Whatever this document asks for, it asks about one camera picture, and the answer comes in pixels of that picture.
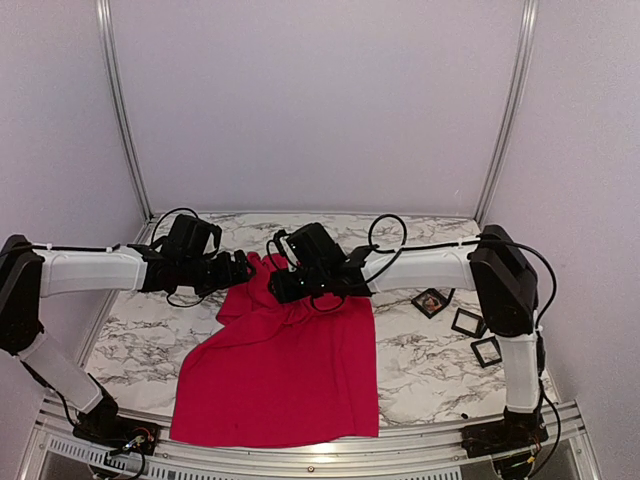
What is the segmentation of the red t-shirt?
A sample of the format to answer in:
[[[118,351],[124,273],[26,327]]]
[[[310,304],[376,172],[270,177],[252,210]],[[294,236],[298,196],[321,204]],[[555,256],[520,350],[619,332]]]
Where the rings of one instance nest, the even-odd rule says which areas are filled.
[[[170,437],[203,447],[285,448],[377,437],[374,314],[368,298],[279,303],[284,260],[248,255],[255,276],[228,290],[222,328],[181,366]]]

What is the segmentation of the brown round brooch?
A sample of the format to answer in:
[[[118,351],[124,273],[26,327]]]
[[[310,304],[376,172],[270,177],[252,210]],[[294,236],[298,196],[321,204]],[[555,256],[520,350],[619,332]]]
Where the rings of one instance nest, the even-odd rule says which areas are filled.
[[[441,308],[441,302],[432,295],[425,296],[421,301],[422,307],[428,312],[434,312]]]

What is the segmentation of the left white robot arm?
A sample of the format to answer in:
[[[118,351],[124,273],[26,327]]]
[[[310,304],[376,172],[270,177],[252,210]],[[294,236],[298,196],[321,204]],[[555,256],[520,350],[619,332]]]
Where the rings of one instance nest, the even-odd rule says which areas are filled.
[[[247,282],[246,254],[221,248],[219,226],[178,210],[167,233],[108,246],[36,243],[23,234],[1,247],[1,349],[77,411],[75,426],[106,445],[125,438],[112,395],[71,359],[48,332],[41,310],[65,297],[134,292],[172,296],[187,288],[198,299]]]

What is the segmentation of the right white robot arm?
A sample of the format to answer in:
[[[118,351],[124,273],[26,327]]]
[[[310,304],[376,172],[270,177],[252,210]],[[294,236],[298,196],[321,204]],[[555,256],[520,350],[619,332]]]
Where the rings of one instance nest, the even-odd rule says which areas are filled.
[[[292,233],[278,231],[267,255],[282,256],[269,288],[282,304],[325,294],[346,299],[410,288],[449,288],[476,293],[482,317],[495,336],[506,380],[504,417],[495,438],[515,448],[534,431],[544,401],[541,380],[546,351],[538,274],[527,257],[535,249],[517,243],[499,225],[456,241],[383,249],[373,241],[345,253],[318,222]]]

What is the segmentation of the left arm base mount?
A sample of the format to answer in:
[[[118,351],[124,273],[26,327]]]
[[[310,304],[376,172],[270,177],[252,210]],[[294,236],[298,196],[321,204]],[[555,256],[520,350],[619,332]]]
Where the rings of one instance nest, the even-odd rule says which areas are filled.
[[[97,405],[77,413],[73,435],[111,449],[111,456],[130,452],[151,456],[156,448],[160,426],[156,423],[123,417],[115,399],[101,391]]]

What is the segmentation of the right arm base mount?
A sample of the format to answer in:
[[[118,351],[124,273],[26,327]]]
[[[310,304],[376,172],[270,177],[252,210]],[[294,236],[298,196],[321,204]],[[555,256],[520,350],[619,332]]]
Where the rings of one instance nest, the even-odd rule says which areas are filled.
[[[527,412],[506,406],[501,419],[465,426],[461,436],[469,458],[539,446],[549,438],[540,406]]]

